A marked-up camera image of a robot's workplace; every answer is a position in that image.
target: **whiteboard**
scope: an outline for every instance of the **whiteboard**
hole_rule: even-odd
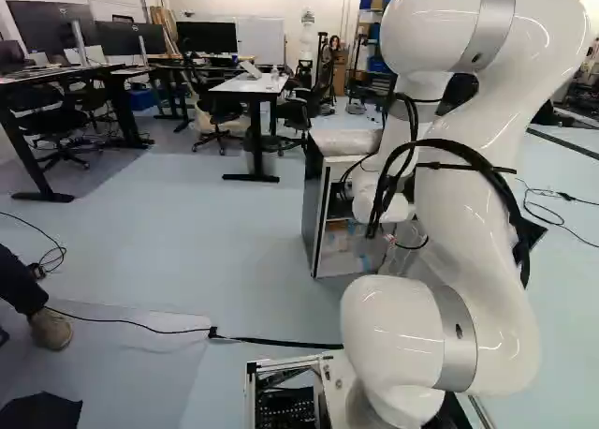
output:
[[[201,11],[175,11],[177,22],[234,22],[239,56],[255,56],[257,64],[285,63],[285,21],[279,17],[215,15]]]
[[[255,56],[257,64],[281,65],[285,60],[285,25],[283,19],[237,17],[237,51],[239,56]]]

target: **black pants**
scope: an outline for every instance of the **black pants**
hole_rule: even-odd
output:
[[[42,309],[46,293],[29,269],[8,248],[0,244],[0,299],[27,317]]]

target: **person's leg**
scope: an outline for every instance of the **person's leg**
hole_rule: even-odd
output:
[[[29,269],[0,244],[0,299],[11,304],[17,312],[27,316],[36,342],[44,348],[59,350],[70,341],[70,325],[46,309],[46,293],[36,282]]]

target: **black monitor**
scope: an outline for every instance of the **black monitor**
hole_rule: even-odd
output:
[[[21,70],[25,62],[25,54],[17,40],[0,40],[0,73]]]
[[[29,52],[64,54],[77,48],[71,23],[79,21],[85,46],[98,45],[94,17],[87,5],[46,1],[7,1],[22,41]]]
[[[177,22],[179,46],[190,52],[237,52],[235,23]]]
[[[167,52],[162,25],[130,22],[96,22],[97,33],[106,56],[132,56],[141,54],[139,36],[147,54]]]

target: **black desk leg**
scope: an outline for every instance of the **black desk leg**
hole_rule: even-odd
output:
[[[27,142],[22,136],[17,119],[8,109],[5,103],[0,103],[0,123],[8,135],[8,139],[14,147],[19,159],[27,169],[29,176],[37,185],[39,192],[19,192],[12,195],[15,200],[49,201],[49,202],[71,202],[75,199],[73,195],[56,193],[48,184],[44,172],[37,164],[36,158],[31,153]]]
[[[270,102],[270,134],[277,135],[277,98]]]
[[[153,93],[154,99],[156,100],[156,106],[158,108],[158,113],[160,115],[164,115],[165,111],[162,109],[162,100],[160,99],[158,83],[156,82],[156,79],[160,78],[160,76],[156,75],[156,70],[148,73],[148,76],[150,77],[150,85],[152,86],[152,93]]]
[[[189,114],[187,113],[187,103],[185,102],[186,93],[183,89],[183,82],[181,81],[183,72],[175,71],[173,74],[175,76],[175,84],[177,86],[177,92],[179,95],[179,109],[181,110],[181,114],[183,116],[183,121],[180,122],[177,127],[175,127],[174,132],[181,132],[189,126],[189,122],[191,122],[191,120],[189,119]]]
[[[252,146],[254,147],[254,173],[248,174],[224,174],[226,181],[254,181],[258,183],[278,183],[278,176],[264,174],[264,165],[262,163],[262,129],[260,127],[260,102],[250,102],[250,134],[252,136]]]
[[[105,79],[112,108],[123,132],[122,139],[107,141],[106,148],[138,148],[145,150],[153,144],[153,140],[142,140],[139,136],[138,124],[131,111],[129,95],[124,89],[124,79],[118,75],[108,75]]]
[[[153,118],[157,120],[180,120],[181,116],[177,112],[177,102],[175,101],[175,91],[170,82],[171,70],[165,68],[160,69],[160,82],[164,85],[167,91],[168,106],[170,107],[170,115],[155,115]]]

